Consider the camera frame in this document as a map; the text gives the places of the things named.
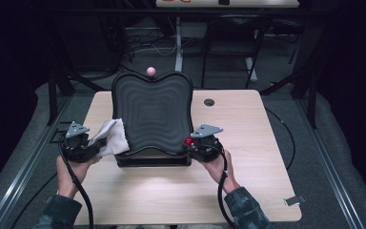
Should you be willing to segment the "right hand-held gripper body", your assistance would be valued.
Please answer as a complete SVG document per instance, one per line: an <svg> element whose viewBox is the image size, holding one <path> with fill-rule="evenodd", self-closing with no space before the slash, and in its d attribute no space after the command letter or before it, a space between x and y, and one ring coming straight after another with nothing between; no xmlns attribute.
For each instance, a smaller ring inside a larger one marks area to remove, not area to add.
<svg viewBox="0 0 366 229"><path fill-rule="evenodd" d="M201 124L190 137L193 138L194 154L191 158L201 161L210 162L218 158L222 153L223 146L215 134L223 131L220 127L208 124Z"/></svg>

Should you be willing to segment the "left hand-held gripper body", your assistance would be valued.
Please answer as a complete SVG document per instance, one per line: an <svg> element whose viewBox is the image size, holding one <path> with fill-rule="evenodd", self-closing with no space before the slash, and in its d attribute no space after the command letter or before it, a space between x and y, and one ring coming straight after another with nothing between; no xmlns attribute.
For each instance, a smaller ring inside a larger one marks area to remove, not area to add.
<svg viewBox="0 0 366 229"><path fill-rule="evenodd" d="M90 129L73 121L60 136L60 152L66 160L87 162L97 154L97 149L89 145Z"/></svg>

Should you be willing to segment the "white waffle cloth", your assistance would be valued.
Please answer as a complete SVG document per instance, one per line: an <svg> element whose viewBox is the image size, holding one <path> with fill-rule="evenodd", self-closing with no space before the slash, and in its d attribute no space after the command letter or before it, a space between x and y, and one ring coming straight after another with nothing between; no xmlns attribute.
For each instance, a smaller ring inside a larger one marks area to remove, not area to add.
<svg viewBox="0 0 366 229"><path fill-rule="evenodd" d="M119 155L130 150L121 118L105 121L89 145L97 143L102 138L107 139L107 144L99 148L98 156Z"/></svg>

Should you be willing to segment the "black tray base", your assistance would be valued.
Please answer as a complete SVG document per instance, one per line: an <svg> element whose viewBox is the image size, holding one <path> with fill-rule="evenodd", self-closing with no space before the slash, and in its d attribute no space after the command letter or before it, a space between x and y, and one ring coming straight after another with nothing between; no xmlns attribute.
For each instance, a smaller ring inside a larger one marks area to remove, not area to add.
<svg viewBox="0 0 366 229"><path fill-rule="evenodd" d="M186 153L176 156L155 149L144 150L129 156L119 154L114 157L119 167L171 167L192 164L191 158Z"/></svg>

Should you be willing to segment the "black wavy ridged tray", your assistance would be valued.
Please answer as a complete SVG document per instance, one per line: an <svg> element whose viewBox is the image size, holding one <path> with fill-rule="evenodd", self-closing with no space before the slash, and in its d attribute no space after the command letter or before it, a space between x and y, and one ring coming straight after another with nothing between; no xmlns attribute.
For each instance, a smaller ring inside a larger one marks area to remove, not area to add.
<svg viewBox="0 0 366 229"><path fill-rule="evenodd" d="M193 83L184 73L118 75L112 82L112 117L124 123L130 150L123 155L146 150L185 155L183 140L193 132L192 100Z"/></svg>

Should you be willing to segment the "person's right hand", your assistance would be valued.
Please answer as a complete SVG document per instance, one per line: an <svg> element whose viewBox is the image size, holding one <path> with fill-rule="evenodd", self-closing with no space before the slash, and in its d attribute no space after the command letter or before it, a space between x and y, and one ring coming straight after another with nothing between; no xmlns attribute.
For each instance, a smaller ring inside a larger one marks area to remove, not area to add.
<svg viewBox="0 0 366 229"><path fill-rule="evenodd" d="M234 167L232 163L231 153L227 150L224 151L224 155L220 155L217 159L210 162L202 162L204 168L208 171L211 178L219 183L223 174L223 171L227 170L227 177L223 182L222 189L226 194L229 194L240 185L234 177Z"/></svg>

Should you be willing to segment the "person's left hand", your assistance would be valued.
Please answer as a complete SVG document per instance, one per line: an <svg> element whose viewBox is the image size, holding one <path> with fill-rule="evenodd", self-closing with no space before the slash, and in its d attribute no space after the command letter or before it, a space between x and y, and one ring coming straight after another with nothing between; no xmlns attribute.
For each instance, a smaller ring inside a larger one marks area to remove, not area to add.
<svg viewBox="0 0 366 229"><path fill-rule="evenodd" d="M87 162L76 163L70 162L69 165L72 168L73 173L76 175L80 182L83 182L89 168L101 160L101 157L94 156ZM73 183L71 174L68 171L67 165L64 162L63 158L59 156L56 159L56 169L57 169L57 178L58 178L58 190L57 194L66 198L74 198L78 189L76 185Z"/></svg>

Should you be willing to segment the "white table leg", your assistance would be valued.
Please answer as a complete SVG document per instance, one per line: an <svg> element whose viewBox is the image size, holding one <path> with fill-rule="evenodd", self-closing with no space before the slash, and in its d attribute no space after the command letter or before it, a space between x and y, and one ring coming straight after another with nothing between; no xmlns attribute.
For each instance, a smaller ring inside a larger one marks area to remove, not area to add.
<svg viewBox="0 0 366 229"><path fill-rule="evenodd" d="M245 64L246 64L246 68L247 68L247 72L248 72L248 76L249 79L247 81L248 84L256 82L257 81L257 76L256 73L254 71L254 60L257 57L257 44L256 44L256 38L257 38L257 32L256 31L252 31L252 52L250 56L247 56L245 58Z"/></svg>
<svg viewBox="0 0 366 229"><path fill-rule="evenodd" d="M177 72L181 72L183 69L183 51L182 51L182 37L181 37L181 21L180 18L176 18L175 22L175 41L176 41L176 57L175 67Z"/></svg>

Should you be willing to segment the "dark curtain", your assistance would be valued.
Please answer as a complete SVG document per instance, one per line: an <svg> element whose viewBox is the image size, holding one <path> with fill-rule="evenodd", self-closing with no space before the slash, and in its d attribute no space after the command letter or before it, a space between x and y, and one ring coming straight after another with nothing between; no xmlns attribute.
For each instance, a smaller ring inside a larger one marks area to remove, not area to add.
<svg viewBox="0 0 366 229"><path fill-rule="evenodd" d="M19 0L0 0L0 173L36 108L40 59Z"/></svg>
<svg viewBox="0 0 366 229"><path fill-rule="evenodd" d="M332 46L318 90L329 101L366 184L366 0L342 0L328 33Z"/></svg>

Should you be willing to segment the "black chair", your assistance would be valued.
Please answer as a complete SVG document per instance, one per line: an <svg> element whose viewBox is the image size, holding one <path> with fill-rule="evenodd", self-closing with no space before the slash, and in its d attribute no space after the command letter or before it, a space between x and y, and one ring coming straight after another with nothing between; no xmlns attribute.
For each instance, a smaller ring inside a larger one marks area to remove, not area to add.
<svg viewBox="0 0 366 229"><path fill-rule="evenodd" d="M252 31L257 32L257 61L264 34L272 24L265 15L225 14L208 22L202 48L201 87L205 86L207 59L210 55L236 56L244 61L252 52Z"/></svg>

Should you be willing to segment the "pale table top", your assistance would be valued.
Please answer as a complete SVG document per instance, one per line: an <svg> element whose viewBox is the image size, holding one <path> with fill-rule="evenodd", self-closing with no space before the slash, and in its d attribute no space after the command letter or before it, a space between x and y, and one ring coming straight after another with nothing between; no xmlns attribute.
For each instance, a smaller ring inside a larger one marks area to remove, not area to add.
<svg viewBox="0 0 366 229"><path fill-rule="evenodd" d="M161 8L286 8L299 6L298 0L155 0Z"/></svg>

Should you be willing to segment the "black metal frame stand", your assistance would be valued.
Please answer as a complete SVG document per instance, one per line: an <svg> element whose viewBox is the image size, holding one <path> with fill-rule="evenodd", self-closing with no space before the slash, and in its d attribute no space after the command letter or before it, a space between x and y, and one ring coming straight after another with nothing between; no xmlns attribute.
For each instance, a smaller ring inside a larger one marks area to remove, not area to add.
<svg viewBox="0 0 366 229"><path fill-rule="evenodd" d="M317 79L314 74L314 68L305 65L301 69L291 73L284 79L274 83L273 86L268 87L260 92L261 95L271 94L285 85L294 82L295 86L291 92L293 99L301 99L305 94L308 94L307 106L307 120L315 129L315 104L316 104L316 82Z"/></svg>
<svg viewBox="0 0 366 229"><path fill-rule="evenodd" d="M76 80L79 83L87 86L95 92L104 91L104 88L91 82L89 79L83 77L82 75L69 70L63 64L55 64L52 68L52 72L49 76L48 86L49 86L49 107L50 107L50 117L48 125L51 125L54 120L59 116L58 106L57 106L57 90L64 96L73 96L75 93L75 88L73 87L71 81Z"/></svg>

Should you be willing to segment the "aluminium floor rail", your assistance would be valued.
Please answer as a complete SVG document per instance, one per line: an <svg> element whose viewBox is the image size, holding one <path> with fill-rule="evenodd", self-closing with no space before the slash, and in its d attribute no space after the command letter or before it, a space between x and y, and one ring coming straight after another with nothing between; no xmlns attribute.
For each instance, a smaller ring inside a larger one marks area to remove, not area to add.
<svg viewBox="0 0 366 229"><path fill-rule="evenodd" d="M6 223L24 192L43 150L54 133L55 125L67 110L72 97L60 98L57 114L50 120L49 101L40 98L29 126L23 133L8 162L0 173L0 228Z"/></svg>
<svg viewBox="0 0 366 229"><path fill-rule="evenodd" d="M349 228L365 229L361 218L358 215L356 208L349 196L349 193L347 192L337 172L337 169L328 154L327 148L325 147L317 128L314 128L308 119L306 105L302 100L298 99L295 100L295 105L298 112L302 116L304 125L308 129L308 132L313 139L321 167L331 185L337 204L340 207L343 216L349 225Z"/></svg>

